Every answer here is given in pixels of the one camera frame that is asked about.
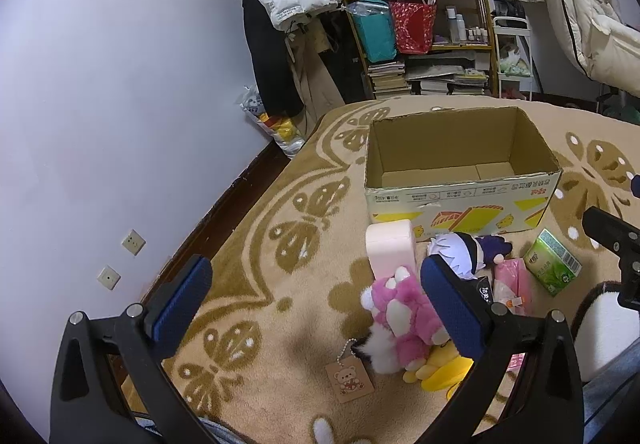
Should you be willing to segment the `green tissue pack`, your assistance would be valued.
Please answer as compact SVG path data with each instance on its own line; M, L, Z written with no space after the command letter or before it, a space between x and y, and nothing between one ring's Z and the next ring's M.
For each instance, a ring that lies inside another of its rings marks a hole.
M550 296L557 296L579 276L582 264L544 228L523 258L526 268Z

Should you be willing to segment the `yellow dog plush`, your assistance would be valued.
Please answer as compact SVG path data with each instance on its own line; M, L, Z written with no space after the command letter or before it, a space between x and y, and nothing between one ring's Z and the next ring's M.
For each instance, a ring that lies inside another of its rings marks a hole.
M415 372L404 372L402 380L419 383L425 392L445 391L450 400L473 364L458 352L454 342L448 341L443 346L433 346L426 362Z

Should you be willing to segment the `pink cloth pack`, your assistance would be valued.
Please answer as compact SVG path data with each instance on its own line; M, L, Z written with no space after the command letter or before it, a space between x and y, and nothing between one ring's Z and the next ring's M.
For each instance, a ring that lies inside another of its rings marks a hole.
M494 300L504 304L513 314L532 314L530 273L522 259L504 260L495 266L492 293Z

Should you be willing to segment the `white-haired doll plush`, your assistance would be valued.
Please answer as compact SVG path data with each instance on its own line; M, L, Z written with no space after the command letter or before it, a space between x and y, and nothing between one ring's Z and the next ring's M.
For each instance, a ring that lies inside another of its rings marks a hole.
M472 236L461 232L439 234L427 245L428 256L440 256L458 277L471 280L479 271L506 260L512 244L502 236Z

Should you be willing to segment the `pink bear plush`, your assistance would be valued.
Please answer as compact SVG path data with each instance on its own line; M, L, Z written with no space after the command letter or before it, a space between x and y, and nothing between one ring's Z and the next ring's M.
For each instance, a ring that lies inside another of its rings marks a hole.
M363 290L360 304L373 324L359 349L377 374L416 372L433 346L450 340L418 276L404 266Z

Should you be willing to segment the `pink swiss roll plush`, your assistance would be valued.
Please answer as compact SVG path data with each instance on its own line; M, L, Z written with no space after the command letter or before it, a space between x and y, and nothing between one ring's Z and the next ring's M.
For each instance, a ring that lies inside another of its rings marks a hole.
M416 273L416 240L409 220L371 224L364 240L375 279L392 277L401 266Z

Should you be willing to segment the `open cardboard box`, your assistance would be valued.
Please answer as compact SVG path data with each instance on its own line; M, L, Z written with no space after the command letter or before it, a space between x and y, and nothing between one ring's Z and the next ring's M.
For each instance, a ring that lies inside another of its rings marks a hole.
M364 196L372 222L407 220L416 240L536 227L562 176L519 107L419 112L369 129Z

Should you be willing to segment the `cream folded duvet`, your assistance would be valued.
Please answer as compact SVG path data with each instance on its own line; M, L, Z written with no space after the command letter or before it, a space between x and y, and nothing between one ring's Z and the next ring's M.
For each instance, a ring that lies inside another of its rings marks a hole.
M565 56L593 81L639 94L639 33L623 23L614 0L546 0Z

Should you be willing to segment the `bear picture tag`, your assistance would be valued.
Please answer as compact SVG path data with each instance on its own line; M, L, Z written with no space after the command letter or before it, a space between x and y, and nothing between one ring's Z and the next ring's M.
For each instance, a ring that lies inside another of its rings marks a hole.
M359 400L374 392L367 369L352 348L356 342L356 339L348 339L337 358L324 368L340 404Z

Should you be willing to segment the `white rolling cart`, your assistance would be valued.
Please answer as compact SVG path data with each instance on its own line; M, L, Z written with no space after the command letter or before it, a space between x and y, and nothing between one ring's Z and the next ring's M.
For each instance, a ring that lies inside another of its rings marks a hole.
M535 71L524 8L516 1L495 0L491 12L497 56L498 97L532 100Z

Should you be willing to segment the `beige patterned carpet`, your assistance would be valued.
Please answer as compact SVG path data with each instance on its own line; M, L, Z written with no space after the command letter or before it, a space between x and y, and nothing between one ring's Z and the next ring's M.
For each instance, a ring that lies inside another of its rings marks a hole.
M213 258L214 278L177 354L164 367L192 410L257 443L411 443L444 407L401 376L376 376L370 395L341 403L326 366L370 326L361 291L368 130L378 119L439 108L495 106L492 97L406 96L327 114L302 151ZM595 286L620 276L614 254L588 239L582 212L598 206L630 224L639 203L639 130L573 108L526 102L524 112L563 175L541 220L582 270L556 296L533 288L533 310L573 318Z

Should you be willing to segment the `pile of books right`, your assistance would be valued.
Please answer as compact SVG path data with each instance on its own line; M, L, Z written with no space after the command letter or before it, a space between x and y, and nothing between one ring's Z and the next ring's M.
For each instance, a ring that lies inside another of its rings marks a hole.
M407 56L405 79L416 95L489 95L491 56L474 50Z

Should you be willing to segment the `wooden bookshelf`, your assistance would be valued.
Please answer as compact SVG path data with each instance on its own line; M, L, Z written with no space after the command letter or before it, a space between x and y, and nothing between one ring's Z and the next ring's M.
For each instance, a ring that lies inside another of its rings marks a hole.
M358 0L345 0L346 5ZM346 10L349 25L355 37L356 47L362 66L364 87L372 94L371 82L367 76L367 68L370 63L361 45L352 15ZM490 94L498 90L497 56L495 47L494 25L490 16L488 0L437 0L437 14L433 30L433 45L426 53L453 50L488 51L491 56L492 82ZM393 60L403 60L409 54L397 55Z

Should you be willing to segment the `stack of books left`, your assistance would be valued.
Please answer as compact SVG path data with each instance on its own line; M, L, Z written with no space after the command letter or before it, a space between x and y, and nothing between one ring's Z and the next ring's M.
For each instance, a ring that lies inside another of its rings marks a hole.
M367 68L367 76L375 98L409 95L411 92L403 60L370 64Z

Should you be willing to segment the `red patterned bag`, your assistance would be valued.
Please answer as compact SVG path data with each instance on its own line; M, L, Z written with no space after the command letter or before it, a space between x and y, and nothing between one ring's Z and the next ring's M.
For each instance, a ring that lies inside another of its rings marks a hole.
M426 54L433 45L437 0L390 1L395 44L400 54Z

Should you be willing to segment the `teal bag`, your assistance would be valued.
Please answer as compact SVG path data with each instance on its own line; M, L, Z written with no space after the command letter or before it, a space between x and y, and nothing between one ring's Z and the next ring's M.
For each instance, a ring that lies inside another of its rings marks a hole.
M390 6L383 0L358 0L346 5L370 63L389 62L396 55Z

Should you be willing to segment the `plastic bag of toys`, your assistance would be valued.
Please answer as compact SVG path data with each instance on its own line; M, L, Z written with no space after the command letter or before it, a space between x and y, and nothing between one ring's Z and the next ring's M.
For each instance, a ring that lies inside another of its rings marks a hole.
M262 132L269 135L288 159L293 159L304 146L300 135L288 116L269 115L256 86L249 86L239 97L238 104Z

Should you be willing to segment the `beige trench coat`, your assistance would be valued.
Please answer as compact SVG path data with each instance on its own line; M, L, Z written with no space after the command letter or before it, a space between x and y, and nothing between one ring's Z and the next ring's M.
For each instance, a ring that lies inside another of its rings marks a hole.
M318 18L290 32L286 36L286 48L294 84L303 103L303 111L293 122L303 137L308 138L325 114L344 106L345 102L320 57L331 48Z

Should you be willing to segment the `black hanging coat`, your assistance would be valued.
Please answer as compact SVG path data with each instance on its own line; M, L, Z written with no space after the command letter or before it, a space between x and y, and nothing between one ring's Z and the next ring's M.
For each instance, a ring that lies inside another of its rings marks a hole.
M270 116L298 116L304 110L304 104L288 63L284 34L273 28L267 11L258 0L241 1L245 39L266 112Z

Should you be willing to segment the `lower wall socket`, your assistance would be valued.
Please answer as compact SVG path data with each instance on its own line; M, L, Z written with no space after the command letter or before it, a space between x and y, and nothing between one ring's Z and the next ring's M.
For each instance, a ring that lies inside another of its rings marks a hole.
M111 268L109 265L105 265L99 272L96 278L98 282L108 290L113 290L120 281L120 275Z

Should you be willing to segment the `wall socket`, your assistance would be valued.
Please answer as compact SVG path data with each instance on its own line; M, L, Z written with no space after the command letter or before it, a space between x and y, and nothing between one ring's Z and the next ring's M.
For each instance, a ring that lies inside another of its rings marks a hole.
M113 290L120 281L120 275L111 268L109 265L105 265L99 272L96 278L98 282L108 290Z
M145 244L145 239L136 230L130 230L122 240L122 246L133 256L137 256Z

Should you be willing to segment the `upper wall socket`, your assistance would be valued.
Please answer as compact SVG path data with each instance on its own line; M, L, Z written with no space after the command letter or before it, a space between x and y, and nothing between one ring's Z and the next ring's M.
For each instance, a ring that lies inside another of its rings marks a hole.
M122 246L133 256L137 256L145 244L145 239L136 230L130 230L122 240Z

